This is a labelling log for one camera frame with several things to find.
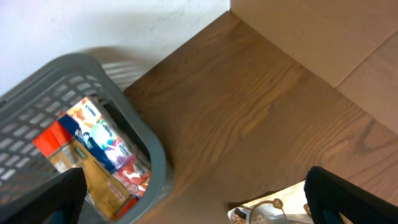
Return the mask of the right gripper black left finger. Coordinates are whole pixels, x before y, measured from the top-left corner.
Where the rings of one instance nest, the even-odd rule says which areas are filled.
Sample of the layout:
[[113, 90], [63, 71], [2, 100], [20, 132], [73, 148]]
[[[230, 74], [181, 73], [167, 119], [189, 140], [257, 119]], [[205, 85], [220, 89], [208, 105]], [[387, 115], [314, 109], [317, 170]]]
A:
[[1, 224], [76, 224], [86, 191], [83, 169], [69, 169], [1, 207]]

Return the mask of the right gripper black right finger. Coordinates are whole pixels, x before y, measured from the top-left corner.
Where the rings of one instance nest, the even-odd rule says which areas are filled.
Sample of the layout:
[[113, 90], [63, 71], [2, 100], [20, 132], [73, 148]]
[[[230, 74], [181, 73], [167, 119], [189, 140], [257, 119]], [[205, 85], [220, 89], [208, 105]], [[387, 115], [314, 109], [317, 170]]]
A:
[[397, 206], [363, 190], [326, 169], [313, 166], [307, 173], [305, 196], [317, 224], [397, 224]]

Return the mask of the beige Paritree dried food bag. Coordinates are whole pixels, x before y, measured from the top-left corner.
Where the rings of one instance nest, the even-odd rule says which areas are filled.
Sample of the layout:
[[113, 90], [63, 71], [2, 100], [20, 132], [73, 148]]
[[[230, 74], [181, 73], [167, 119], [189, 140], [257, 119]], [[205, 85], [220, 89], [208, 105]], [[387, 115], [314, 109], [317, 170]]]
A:
[[[304, 191], [305, 180], [231, 209], [233, 224], [314, 223]], [[343, 223], [352, 223], [342, 216]]]

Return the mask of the spaghetti packet orange and tan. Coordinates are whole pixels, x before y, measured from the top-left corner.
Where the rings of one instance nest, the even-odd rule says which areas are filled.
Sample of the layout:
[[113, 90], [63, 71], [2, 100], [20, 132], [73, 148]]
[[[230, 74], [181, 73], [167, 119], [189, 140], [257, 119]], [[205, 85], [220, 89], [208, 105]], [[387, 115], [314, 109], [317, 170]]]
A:
[[83, 169], [86, 199], [105, 219], [120, 219], [137, 202], [127, 188], [59, 122], [52, 123], [32, 142], [60, 173], [71, 168]]

